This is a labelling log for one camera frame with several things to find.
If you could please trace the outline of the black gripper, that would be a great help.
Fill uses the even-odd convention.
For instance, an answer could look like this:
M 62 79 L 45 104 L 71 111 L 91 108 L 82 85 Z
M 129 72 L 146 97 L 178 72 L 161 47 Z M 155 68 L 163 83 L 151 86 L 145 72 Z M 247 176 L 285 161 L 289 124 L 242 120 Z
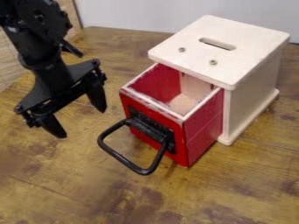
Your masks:
M 107 76 L 101 70 L 101 61 L 91 59 L 67 65 L 59 53 L 43 60 L 30 61 L 23 56 L 19 60 L 24 68 L 32 72 L 35 83 L 14 111 L 31 128 L 43 127 L 58 138 L 66 138 L 67 132 L 55 117 L 59 110 L 83 95 L 102 113 L 107 110 Z

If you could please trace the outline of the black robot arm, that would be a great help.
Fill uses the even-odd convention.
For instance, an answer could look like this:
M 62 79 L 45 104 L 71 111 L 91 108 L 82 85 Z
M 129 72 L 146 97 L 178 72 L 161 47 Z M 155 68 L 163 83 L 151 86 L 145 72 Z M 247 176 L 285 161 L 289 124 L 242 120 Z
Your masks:
M 65 39 L 73 24 L 55 0 L 0 0 L 0 27 L 18 51 L 20 64 L 35 75 L 28 95 L 15 107 L 27 125 L 45 128 L 58 138 L 67 132 L 55 117 L 79 97 L 86 95 L 93 106 L 107 109 L 106 73 L 101 61 L 91 59 L 69 65 L 65 52 L 83 52 Z

